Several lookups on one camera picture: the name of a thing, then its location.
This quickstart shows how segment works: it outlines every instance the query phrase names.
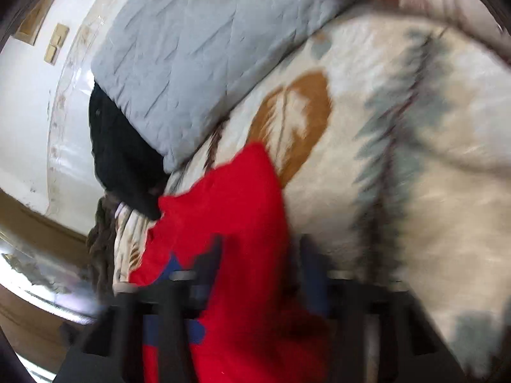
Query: brown feather print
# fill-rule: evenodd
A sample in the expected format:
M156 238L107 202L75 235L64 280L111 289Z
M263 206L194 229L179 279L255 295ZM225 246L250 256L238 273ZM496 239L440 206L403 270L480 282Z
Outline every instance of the brown feather print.
M206 162L204 163L204 172L210 171L215 164L217 159L218 145L222 139L222 133L227 124L227 121L229 121L229 118L220 122L213 131L213 134L211 134L210 144L208 146L208 154L206 155Z
M247 143L265 144L283 188L307 161L328 126L331 111L328 81L321 71L306 73L263 99Z
M130 258L129 258L129 271L133 271L140 263L140 251L138 248L133 248L131 250Z

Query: gray quilt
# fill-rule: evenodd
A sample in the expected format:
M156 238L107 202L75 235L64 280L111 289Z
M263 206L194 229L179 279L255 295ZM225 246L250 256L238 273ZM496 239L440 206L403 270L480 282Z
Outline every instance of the gray quilt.
M92 71L171 172L282 57L354 0L129 0Z

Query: laundry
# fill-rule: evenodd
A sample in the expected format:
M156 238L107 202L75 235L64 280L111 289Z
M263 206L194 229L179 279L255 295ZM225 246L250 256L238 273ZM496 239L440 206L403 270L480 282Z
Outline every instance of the laundry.
M186 194L159 200L162 218L130 282L148 285L191 267L223 237L208 307L188 322L200 382L320 383L328 327L287 292L290 237L280 184L264 146L245 147ZM146 316L145 382L157 383L157 323Z
M424 58L427 69L417 73ZM507 120L498 116L509 116L510 85L500 59L457 30L372 4L354 7L233 109L169 180L167 194L187 192L208 168L262 142L283 188L290 231L310 234L346 275L367 267L382 281L398 276L409 283L459 361L485 376L498 348L488 342L479 350L475 339L471 350L462 350L459 341L466 340L457 334L458 327L477 324L472 315L465 319L471 312L482 316L479 326L490 327L482 307L499 321L507 317L509 235L495 220L511 217L511 188L509 169L494 157L506 154L501 122ZM386 137L398 130L378 116L394 119L401 113L394 106L411 93L399 119L415 144L402 140L389 152ZM382 163L392 163L390 170ZM386 195L389 218L371 228L381 242L366 235L364 224L379 194ZM146 235L132 228L146 226L143 218L119 219L126 228L118 230L118 253L143 260L148 242L139 238ZM371 267L368 255L383 263Z
M101 302L107 302L113 296L113 247L116 241L117 207L119 201L111 193L106 193L99 199L95 214L96 225L90 230L85 241L90 255L90 282Z
M100 182L119 200L157 220L158 185L164 185L167 178L163 157L142 139L97 83L89 101L89 124Z
M355 0L129 0L91 69L170 173L292 49Z

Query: blue patch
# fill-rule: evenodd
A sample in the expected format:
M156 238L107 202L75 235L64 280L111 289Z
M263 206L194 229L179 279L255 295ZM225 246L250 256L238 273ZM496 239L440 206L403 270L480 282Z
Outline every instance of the blue patch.
M145 346L158 346L158 315L144 315L144 339ZM206 335L206 329L196 319L187 319L186 327L188 331L188 341L191 344L200 344Z
M177 261L176 255L171 254L170 261L163 270L162 274L158 277L154 283L168 279L171 273L175 271L181 271L182 267ZM146 346L157 347L158 346L158 315L148 314L144 315L144 337L143 344ZM192 344L200 344L204 340L206 329L196 319L186 320L186 327L188 331L188 340Z
M142 321L144 326L142 343L145 346L156 347L158 345L158 316L156 314L144 315Z
M192 344L200 344L204 340L206 329L196 319L187 320L188 341Z
M167 266L163 270L163 272L160 274L157 280L154 281L154 283L161 282L165 279L168 279L170 277L170 274L176 271L181 271L182 267L177 261L177 257L174 252L170 254L170 260L169 263L167 263Z

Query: clothing pile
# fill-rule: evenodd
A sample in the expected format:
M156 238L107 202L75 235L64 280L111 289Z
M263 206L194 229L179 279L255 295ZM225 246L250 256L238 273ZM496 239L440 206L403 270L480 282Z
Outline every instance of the clothing pile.
M290 375L267 357L293 352L322 365L321 351L309 351L324 342L321 321L294 297L288 309L275 288L283 278L263 264L282 263L288 228L310 234L346 275L411 286L474 381L499 367L511 327L511 39L493 8L481 0L124 6L93 61L90 101L96 174L124 203L105 247L114 249L109 275L114 290L152 283L188 266L211 233L232 238L222 275L233 277L188 329L201 381L322 376L302 367ZM257 143L277 174L285 218ZM293 319L311 321L310 340L261 332L263 350L259 336L240 331L235 308L226 319L231 293L267 276L272 302L240 318L257 327L272 310L273 326L282 320L291 334ZM156 379L152 333L147 319L146 381ZM255 363L264 376L252 374Z

